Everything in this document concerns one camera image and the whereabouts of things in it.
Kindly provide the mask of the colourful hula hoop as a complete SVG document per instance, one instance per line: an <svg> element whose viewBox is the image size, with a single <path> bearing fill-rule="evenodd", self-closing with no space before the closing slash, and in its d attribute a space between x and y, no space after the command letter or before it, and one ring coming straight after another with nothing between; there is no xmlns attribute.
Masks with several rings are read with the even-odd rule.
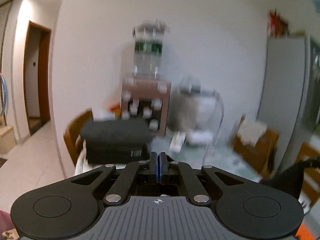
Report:
<svg viewBox="0 0 320 240"><path fill-rule="evenodd" d="M8 88L7 88L7 83L6 80L3 76L2 73L0 73L1 76L1 89L2 89L2 109L1 109L1 116L5 116L5 112L8 106Z"/></svg>

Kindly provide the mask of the folded black clothes stack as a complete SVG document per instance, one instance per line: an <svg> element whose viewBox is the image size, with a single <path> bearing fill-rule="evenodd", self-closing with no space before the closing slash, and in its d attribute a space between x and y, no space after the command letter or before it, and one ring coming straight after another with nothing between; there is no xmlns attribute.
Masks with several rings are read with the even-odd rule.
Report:
<svg viewBox="0 0 320 240"><path fill-rule="evenodd" d="M87 121L80 131L89 164L128 164L148 160L153 140L143 119Z"/></svg>

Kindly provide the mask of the beige low cabinet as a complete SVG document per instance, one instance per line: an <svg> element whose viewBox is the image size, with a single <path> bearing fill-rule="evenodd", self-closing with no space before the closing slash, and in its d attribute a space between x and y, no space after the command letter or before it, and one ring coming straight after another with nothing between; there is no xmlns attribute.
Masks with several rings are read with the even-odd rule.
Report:
<svg viewBox="0 0 320 240"><path fill-rule="evenodd" d="M0 127L0 154L9 153L16 146L14 128L3 125Z"/></svg>

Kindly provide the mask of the wooden chair far left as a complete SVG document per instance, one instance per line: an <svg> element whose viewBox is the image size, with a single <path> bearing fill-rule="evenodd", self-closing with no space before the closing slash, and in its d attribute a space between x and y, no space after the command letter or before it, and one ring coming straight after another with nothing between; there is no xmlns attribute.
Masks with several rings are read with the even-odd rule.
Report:
<svg viewBox="0 0 320 240"><path fill-rule="evenodd" d="M80 131L88 120L93 119L92 110L89 108L74 118L68 125L63 135L67 151L70 158L76 165L77 159L83 149L83 140L80 137Z"/></svg>

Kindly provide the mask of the brown wooden door frame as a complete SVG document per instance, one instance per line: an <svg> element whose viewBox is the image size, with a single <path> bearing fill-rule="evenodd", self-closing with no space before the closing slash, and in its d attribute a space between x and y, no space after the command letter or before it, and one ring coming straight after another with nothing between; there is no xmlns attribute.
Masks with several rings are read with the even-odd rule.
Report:
<svg viewBox="0 0 320 240"><path fill-rule="evenodd" d="M51 30L29 22L23 60L23 89L29 133L50 121L49 49Z"/></svg>

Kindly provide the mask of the brown water dispenser cabinet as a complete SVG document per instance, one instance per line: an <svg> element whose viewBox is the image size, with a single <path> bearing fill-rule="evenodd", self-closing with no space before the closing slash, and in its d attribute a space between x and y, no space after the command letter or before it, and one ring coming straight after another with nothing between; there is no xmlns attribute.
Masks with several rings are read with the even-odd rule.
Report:
<svg viewBox="0 0 320 240"><path fill-rule="evenodd" d="M146 76L126 76L121 90L121 118L142 118L153 135L164 136L170 93L170 81Z"/></svg>

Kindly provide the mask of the grey white plastic bag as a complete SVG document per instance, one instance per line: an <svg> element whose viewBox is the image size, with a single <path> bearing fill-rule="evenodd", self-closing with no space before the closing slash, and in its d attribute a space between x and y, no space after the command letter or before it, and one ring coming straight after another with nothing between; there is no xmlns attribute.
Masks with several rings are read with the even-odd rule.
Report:
<svg viewBox="0 0 320 240"><path fill-rule="evenodd" d="M217 141L224 118L224 105L216 90L202 88L189 76L171 93L167 128L185 133L190 145L207 146Z"/></svg>

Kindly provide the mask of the clear water bottle green label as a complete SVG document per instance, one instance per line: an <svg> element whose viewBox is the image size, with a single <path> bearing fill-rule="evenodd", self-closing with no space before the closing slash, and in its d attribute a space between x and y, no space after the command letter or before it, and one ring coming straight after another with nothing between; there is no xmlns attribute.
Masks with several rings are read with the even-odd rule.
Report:
<svg viewBox="0 0 320 240"><path fill-rule="evenodd" d="M144 21L132 30L135 41L133 54L134 73L149 78L159 78L163 39L170 28L163 21Z"/></svg>

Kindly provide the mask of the white power adapter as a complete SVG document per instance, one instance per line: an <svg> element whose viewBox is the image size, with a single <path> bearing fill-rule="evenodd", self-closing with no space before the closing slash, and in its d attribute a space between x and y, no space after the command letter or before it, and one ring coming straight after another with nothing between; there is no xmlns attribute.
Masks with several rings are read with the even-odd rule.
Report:
<svg viewBox="0 0 320 240"><path fill-rule="evenodd" d="M172 137L169 150L174 153L180 153L185 142L185 137L186 134L184 132L175 132Z"/></svg>

